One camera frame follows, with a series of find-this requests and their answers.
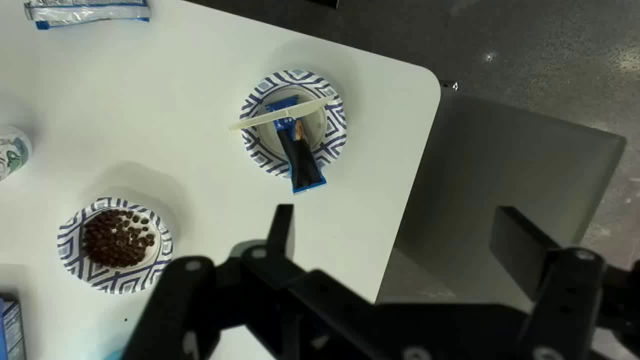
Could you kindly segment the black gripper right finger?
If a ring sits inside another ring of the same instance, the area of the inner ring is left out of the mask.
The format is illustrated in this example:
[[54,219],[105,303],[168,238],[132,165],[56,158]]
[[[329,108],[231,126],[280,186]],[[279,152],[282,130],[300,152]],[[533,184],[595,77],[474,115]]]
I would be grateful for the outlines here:
[[535,298],[545,281],[549,255],[560,250],[547,231],[514,206],[494,211],[491,250],[519,287]]

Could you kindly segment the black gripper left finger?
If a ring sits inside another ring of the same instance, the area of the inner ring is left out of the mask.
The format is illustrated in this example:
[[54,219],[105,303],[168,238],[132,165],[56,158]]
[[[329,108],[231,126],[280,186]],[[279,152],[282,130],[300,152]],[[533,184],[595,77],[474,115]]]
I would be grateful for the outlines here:
[[267,238],[267,248],[271,254],[279,254],[279,255],[288,254],[293,221],[295,221],[295,206],[279,204],[268,230],[268,238]]

